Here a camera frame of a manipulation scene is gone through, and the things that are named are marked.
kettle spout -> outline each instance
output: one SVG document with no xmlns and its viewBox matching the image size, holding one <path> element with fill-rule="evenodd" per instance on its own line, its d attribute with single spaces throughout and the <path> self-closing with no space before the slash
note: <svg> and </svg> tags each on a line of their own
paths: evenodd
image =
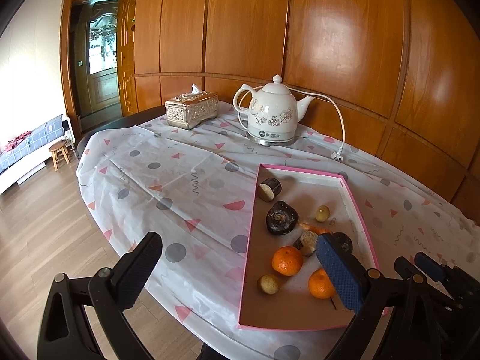
<svg viewBox="0 0 480 360">
<path fill-rule="evenodd" d="M 305 116 L 305 114 L 307 112 L 307 108 L 308 108 L 308 106 L 310 105 L 310 102 L 313 99 L 314 98 L 311 97 L 311 96 L 306 96 L 303 99 L 297 101 L 298 122 L 301 121 L 303 119 L 303 117 Z"/>
</svg>

patterned tablecloth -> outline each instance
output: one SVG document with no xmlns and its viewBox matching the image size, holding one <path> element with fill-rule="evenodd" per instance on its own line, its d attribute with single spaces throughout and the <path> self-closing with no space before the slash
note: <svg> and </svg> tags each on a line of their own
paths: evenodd
<svg viewBox="0 0 480 360">
<path fill-rule="evenodd" d="M 412 261 L 424 251 L 480 278 L 480 227 L 418 181 L 350 145 L 344 162 L 335 162 L 330 156 L 339 142 L 305 126 L 298 126 L 291 147 L 259 146 L 244 137 L 229 104 L 220 103 L 219 110 L 217 119 L 191 131 L 159 117 L 99 132 L 88 142 L 77 177 L 85 204 L 119 255 L 148 231 L 162 236 L 163 256 L 145 287 L 220 353 L 232 360 L 317 360 L 342 333 L 237 328 L 260 163 L 342 174 L 386 276 L 398 277 L 398 256 Z M 335 218 L 328 226 L 335 229 Z"/>
</svg>

electric kettle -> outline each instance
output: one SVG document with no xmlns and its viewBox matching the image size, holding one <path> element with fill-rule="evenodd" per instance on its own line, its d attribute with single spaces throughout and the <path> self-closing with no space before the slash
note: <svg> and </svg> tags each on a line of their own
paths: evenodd
<svg viewBox="0 0 480 360">
<path fill-rule="evenodd" d="M 238 105 L 238 97 L 244 91 L 250 91 L 252 97 L 248 109 Z M 297 123 L 303 119 L 313 99 L 306 96 L 297 101 L 290 89 L 282 84 L 282 78 L 276 75 L 273 82 L 258 91 L 243 84 L 233 97 L 233 107 L 238 117 L 240 114 L 248 115 L 248 126 L 241 124 L 253 142 L 265 146 L 287 146 L 295 141 Z"/>
</svg>

red cloth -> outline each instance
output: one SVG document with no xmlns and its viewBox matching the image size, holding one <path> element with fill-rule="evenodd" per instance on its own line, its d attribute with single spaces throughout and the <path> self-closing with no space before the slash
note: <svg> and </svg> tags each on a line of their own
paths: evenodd
<svg viewBox="0 0 480 360">
<path fill-rule="evenodd" d="M 5 151 L 9 152 L 10 150 L 15 149 L 26 137 L 28 137 L 32 132 L 25 131 L 24 133 L 20 134 L 18 137 L 9 140 L 7 146 L 5 147 Z"/>
</svg>

wooden stool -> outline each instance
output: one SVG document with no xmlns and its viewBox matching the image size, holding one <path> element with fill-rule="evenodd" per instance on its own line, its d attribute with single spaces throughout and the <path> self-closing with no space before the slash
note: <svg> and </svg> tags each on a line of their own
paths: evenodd
<svg viewBox="0 0 480 360">
<path fill-rule="evenodd" d="M 68 159 L 68 149 L 67 149 L 67 142 L 64 140 L 59 140 L 57 143 L 54 143 L 51 145 L 49 151 L 52 153 L 52 159 L 53 159 L 53 166 L 55 168 L 55 171 L 58 170 L 57 163 L 59 161 L 59 158 L 57 156 L 57 152 L 61 151 L 63 154 L 63 158 L 67 162 L 67 164 L 70 163 L 70 160 Z"/>
</svg>

